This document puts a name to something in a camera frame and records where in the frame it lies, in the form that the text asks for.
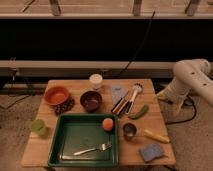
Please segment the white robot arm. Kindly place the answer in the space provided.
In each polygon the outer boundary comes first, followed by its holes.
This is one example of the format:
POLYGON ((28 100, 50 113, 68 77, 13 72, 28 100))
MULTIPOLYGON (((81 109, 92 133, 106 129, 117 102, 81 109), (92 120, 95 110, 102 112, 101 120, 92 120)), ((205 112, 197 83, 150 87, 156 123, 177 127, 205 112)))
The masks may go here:
POLYGON ((178 115, 190 90, 194 90, 213 106, 213 80, 208 77, 210 63, 205 59, 181 60, 173 67, 172 81, 157 94, 159 100, 172 102, 174 115, 178 115))

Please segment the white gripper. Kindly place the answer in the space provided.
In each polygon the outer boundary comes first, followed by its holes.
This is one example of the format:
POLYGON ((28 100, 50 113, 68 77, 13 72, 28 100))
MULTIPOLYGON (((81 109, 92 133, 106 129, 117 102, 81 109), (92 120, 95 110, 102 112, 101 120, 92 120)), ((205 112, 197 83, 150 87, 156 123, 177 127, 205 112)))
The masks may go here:
POLYGON ((174 114, 178 114, 181 110, 186 94, 178 94, 171 88, 166 87, 156 94, 159 100, 170 101, 172 103, 172 111, 174 114))

